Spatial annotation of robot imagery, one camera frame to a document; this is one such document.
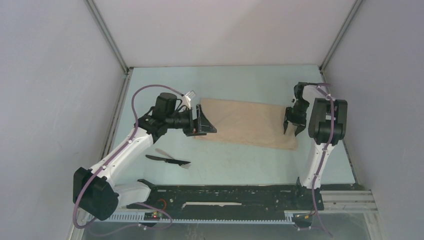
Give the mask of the beige cloth napkin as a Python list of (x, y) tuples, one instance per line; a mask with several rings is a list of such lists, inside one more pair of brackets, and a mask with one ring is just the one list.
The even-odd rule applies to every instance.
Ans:
[(196, 136), (197, 140), (296, 150), (295, 127), (284, 130), (286, 107), (247, 101), (203, 98), (202, 111), (217, 133)]

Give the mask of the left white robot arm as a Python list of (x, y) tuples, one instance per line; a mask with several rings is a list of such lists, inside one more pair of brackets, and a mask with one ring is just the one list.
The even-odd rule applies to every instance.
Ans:
[(104, 221), (122, 206), (137, 202), (145, 208), (156, 206), (158, 194), (147, 184), (136, 181), (118, 185), (117, 180), (169, 129), (180, 129), (187, 137), (217, 133), (200, 104), (195, 106), (196, 117), (193, 116), (191, 100), (195, 95), (193, 91), (181, 97), (162, 92), (146, 114), (135, 118), (130, 133), (114, 150), (92, 167), (77, 169), (73, 175), (74, 210), (83, 209)]

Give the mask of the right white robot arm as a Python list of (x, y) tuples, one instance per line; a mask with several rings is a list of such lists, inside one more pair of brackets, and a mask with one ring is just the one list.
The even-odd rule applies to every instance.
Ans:
[(285, 109), (283, 130), (294, 126), (297, 136), (307, 130), (311, 148), (304, 171), (297, 181), (299, 190), (291, 194), (291, 204), (304, 209), (321, 188), (321, 178), (335, 146), (344, 139), (347, 129), (348, 102), (334, 98), (324, 83), (298, 82), (293, 88), (292, 106)]

